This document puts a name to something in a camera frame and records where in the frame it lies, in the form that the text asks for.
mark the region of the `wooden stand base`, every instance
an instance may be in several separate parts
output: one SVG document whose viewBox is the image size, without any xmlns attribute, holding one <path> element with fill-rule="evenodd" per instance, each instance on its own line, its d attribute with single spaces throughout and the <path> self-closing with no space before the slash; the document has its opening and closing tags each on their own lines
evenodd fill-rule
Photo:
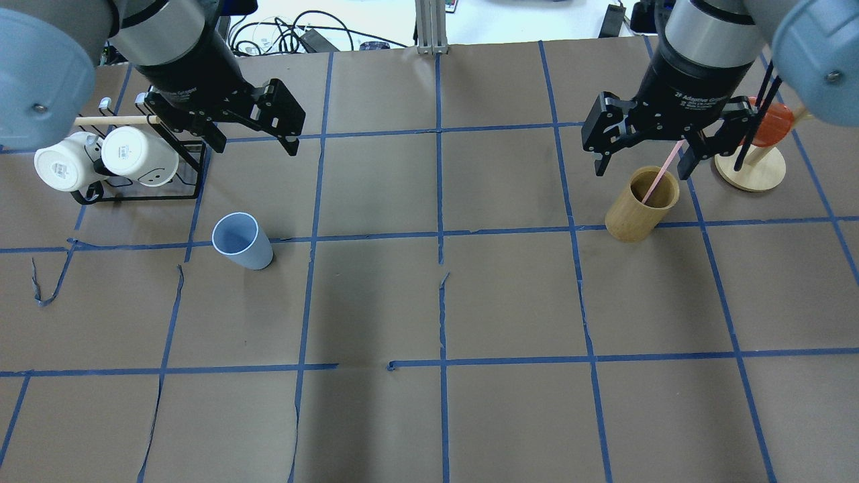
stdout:
<svg viewBox="0 0 859 483">
<path fill-rule="evenodd" d="M 784 164 L 784 156 L 778 148 L 764 148 L 767 152 L 758 153 L 760 149 L 752 146 L 740 171 L 734 171 L 734 162 L 740 150 L 737 150 L 733 156 L 716 156 L 714 160 L 716 170 L 725 181 L 743 191 L 754 193 L 769 191 L 782 182 L 787 168 Z"/>
</svg>

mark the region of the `black electronic device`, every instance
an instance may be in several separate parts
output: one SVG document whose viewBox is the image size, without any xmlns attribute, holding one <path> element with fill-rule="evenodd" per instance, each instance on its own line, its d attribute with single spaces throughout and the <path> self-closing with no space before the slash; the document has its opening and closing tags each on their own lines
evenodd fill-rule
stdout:
<svg viewBox="0 0 859 483">
<path fill-rule="evenodd" d="M 618 37 L 620 28 L 624 25 L 624 16 L 626 8 L 618 5 L 609 5 L 606 9 L 606 16 L 602 19 L 602 27 L 600 27 L 600 38 Z"/>
</svg>

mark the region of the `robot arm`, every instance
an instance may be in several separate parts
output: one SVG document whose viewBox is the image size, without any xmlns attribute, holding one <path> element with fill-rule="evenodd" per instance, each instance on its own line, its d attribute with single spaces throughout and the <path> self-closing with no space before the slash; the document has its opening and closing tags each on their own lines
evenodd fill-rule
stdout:
<svg viewBox="0 0 859 483">
<path fill-rule="evenodd" d="M 859 125 L 859 113 L 845 102 L 859 93 L 856 0 L 678 0 L 663 23 L 656 19 L 659 46 L 636 96 L 622 101 L 601 93 L 582 128 L 582 147 L 594 153 L 597 175 L 613 153 L 648 139 L 687 140 L 681 179 L 701 160 L 731 155 L 756 110 L 745 96 L 730 95 L 765 41 L 780 75 L 812 113 Z M 705 135 L 719 120 L 718 132 Z"/>
<path fill-rule="evenodd" d="M 94 60 L 110 41 L 152 82 L 146 103 L 176 132 L 214 150 L 216 122 L 239 122 L 298 149 L 305 113 L 278 79 L 255 88 L 199 0 L 0 0 L 0 32 L 20 48 L 0 52 L 0 144 L 32 149 L 65 137 L 92 95 Z"/>
</svg>

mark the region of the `black cylinder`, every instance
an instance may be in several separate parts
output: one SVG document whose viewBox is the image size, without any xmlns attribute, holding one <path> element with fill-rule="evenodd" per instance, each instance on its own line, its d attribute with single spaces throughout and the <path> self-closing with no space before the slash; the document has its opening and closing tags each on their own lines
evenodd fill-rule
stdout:
<svg viewBox="0 0 859 483">
<path fill-rule="evenodd" d="M 135 67 L 173 107 L 186 111 L 216 104 L 247 86 L 233 53 L 209 25 L 182 57 Z"/>
</svg>

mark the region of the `white floor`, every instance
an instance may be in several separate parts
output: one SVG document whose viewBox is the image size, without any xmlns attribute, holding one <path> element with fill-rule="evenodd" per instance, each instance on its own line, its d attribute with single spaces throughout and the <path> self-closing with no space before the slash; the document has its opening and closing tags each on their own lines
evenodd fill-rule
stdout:
<svg viewBox="0 0 859 483">
<path fill-rule="evenodd" d="M 629 16 L 636 0 L 627 0 L 624 6 Z M 447 14 L 449 44 L 502 44 L 535 40 L 592 39 L 600 32 L 600 25 L 609 3 L 617 0 L 460 0 L 456 11 Z M 415 26 L 415 4 L 411 0 L 259 0 L 259 9 L 248 16 L 247 22 L 271 21 L 274 16 L 293 22 L 296 15 L 309 9 L 329 12 L 352 30 L 379 35 L 386 39 L 411 46 Z M 305 15 L 301 24 L 309 22 L 319 26 L 337 26 L 324 15 Z M 325 31 L 325 36 L 340 50 L 349 50 L 346 35 L 338 31 Z M 622 36 L 632 35 L 624 26 Z M 265 48 L 266 41 L 277 37 L 274 27 L 248 28 L 239 40 L 252 40 Z M 355 48 L 371 40 L 355 38 Z"/>
</svg>

